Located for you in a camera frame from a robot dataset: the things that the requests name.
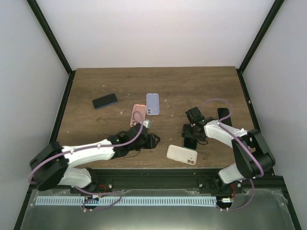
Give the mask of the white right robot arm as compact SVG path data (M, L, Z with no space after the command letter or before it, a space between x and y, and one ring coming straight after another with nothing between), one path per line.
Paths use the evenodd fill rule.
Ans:
M213 181L213 187L218 193L226 192L234 181L263 177L276 164L271 149L257 129L238 129L219 120L200 121L184 124L182 137L200 142L208 138L215 139L233 150L235 162L221 169L219 177Z

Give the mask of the white phone case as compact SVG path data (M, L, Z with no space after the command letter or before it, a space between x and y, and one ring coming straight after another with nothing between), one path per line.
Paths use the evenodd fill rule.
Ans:
M197 162L198 153L195 150L186 149L183 147L169 145L166 153L168 159L186 163L189 165L195 165Z

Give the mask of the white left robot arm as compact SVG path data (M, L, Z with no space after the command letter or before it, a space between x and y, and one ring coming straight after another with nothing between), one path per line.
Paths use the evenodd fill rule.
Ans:
M51 142L30 161L29 182L39 191L68 185L91 194L97 190L98 181L92 169L81 165L122 158L134 150L154 149L159 142L160 137L149 133L143 124L91 144L63 146Z

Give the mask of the teal black phone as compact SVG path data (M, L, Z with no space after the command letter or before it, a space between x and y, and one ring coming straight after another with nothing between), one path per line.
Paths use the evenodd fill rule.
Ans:
M197 140L193 138L184 138L184 148L195 150L197 148Z

